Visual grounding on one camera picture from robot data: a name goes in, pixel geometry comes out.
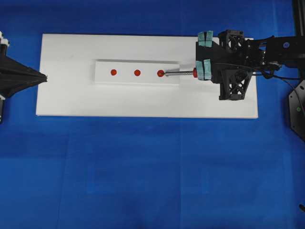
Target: white plastic block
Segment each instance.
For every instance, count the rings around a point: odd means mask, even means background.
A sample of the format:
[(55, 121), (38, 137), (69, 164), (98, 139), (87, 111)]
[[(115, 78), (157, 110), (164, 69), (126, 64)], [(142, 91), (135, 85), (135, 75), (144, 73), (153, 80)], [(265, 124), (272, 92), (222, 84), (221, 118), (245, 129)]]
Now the white plastic block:
[(179, 65), (174, 63), (97, 61), (95, 63), (95, 82), (136, 85), (179, 85), (179, 76), (159, 77), (157, 75), (159, 70), (176, 72), (179, 71)]

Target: white board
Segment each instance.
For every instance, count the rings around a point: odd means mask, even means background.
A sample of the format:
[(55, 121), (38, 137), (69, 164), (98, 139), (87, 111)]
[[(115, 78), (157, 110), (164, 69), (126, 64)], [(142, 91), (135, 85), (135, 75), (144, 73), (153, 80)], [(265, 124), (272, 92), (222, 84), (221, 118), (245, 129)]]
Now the white board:
[(180, 76), (179, 86), (101, 84), (96, 62), (195, 66), (196, 37), (44, 34), (37, 115), (257, 118), (256, 80), (246, 98), (219, 101), (219, 85)]

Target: red dot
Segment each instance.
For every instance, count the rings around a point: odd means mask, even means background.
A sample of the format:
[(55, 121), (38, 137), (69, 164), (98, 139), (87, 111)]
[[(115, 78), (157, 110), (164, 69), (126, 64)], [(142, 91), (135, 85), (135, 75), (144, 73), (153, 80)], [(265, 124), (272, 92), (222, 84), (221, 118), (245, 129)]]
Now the red dot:
[(116, 75), (116, 70), (115, 69), (111, 70), (111, 75)]
[(164, 76), (164, 71), (163, 71), (163, 70), (159, 70), (159, 71), (157, 72), (157, 75), (158, 75), (159, 77)]
[(141, 74), (141, 71), (137, 69), (134, 71), (134, 74), (135, 74), (135, 76), (139, 76)]

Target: red cap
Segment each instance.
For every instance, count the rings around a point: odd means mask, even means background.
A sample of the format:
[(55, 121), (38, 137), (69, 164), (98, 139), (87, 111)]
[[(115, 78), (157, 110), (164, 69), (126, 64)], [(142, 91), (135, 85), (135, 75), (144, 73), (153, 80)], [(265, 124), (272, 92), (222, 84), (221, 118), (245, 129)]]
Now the red cap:
[(159, 70), (159, 71), (157, 72), (157, 75), (158, 75), (159, 77), (164, 76), (164, 71), (163, 71), (163, 70)]
[(193, 77), (194, 77), (194, 78), (198, 78), (196, 68), (193, 69)]

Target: blue surface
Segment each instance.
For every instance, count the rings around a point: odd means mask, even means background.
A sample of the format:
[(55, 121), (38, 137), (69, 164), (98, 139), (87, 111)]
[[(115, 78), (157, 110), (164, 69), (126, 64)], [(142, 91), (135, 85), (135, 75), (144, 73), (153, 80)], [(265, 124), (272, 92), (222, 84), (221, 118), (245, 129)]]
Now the blue surface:
[[(294, 35), (289, 0), (3, 0), (0, 21), (8, 55), (36, 69), (45, 32)], [(290, 89), (258, 78), (257, 91), (256, 120), (36, 117), (37, 88), (16, 94), (0, 126), (0, 228), (304, 228)]]

